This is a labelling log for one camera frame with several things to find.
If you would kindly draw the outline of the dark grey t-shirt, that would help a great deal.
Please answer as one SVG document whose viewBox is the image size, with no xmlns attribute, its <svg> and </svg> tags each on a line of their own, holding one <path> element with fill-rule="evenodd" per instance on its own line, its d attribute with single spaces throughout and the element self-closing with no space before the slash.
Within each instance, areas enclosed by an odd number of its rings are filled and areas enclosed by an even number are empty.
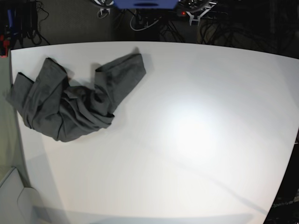
<svg viewBox="0 0 299 224">
<path fill-rule="evenodd" d="M 128 54 L 95 70 L 94 88 L 71 86 L 67 72 L 46 58 L 36 80 L 18 73 L 8 103 L 25 126 L 69 142 L 111 125 L 114 111 L 146 75 L 141 54 Z"/>
</svg>

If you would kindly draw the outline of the blue box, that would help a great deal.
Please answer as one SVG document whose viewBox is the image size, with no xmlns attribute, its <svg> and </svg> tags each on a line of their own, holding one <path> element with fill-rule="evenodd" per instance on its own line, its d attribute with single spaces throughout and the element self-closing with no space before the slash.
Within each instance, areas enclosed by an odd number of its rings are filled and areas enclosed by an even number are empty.
<svg viewBox="0 0 299 224">
<path fill-rule="evenodd" d="M 115 0 L 119 9 L 173 9 L 178 0 Z"/>
</svg>

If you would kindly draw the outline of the black power strip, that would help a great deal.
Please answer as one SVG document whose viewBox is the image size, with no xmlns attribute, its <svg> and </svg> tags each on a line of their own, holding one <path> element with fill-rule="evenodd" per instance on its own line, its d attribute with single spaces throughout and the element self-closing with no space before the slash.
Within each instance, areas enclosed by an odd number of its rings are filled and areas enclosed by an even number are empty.
<svg viewBox="0 0 299 224">
<path fill-rule="evenodd" d="M 202 16 L 203 18 L 216 18 L 217 16 L 228 16 L 229 14 L 227 12 L 222 12 L 219 10 L 213 10 L 213 9 L 203 9 L 201 11 L 195 12 L 195 13 L 188 13 L 182 9 L 176 10 L 177 16 L 179 17 L 187 17 L 189 18 L 190 15 L 194 16 L 194 18 L 197 18 L 199 16 Z"/>
</svg>

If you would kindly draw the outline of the red clamp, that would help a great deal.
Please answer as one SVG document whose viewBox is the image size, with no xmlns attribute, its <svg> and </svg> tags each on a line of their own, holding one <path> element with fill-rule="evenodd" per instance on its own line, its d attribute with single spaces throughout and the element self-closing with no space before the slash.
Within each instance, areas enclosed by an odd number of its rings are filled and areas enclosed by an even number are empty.
<svg viewBox="0 0 299 224">
<path fill-rule="evenodd" d="M 10 41 L 0 35 L 0 57 L 7 57 L 9 52 Z"/>
</svg>

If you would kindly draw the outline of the white side table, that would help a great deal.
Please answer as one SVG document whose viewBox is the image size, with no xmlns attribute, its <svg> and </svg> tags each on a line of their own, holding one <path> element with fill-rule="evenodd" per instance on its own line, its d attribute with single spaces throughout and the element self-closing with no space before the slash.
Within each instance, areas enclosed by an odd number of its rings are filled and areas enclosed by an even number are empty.
<svg viewBox="0 0 299 224">
<path fill-rule="evenodd" d="M 19 172 L 11 168 L 0 181 L 2 224 L 50 224 L 51 218 L 34 188 L 24 187 Z"/>
</svg>

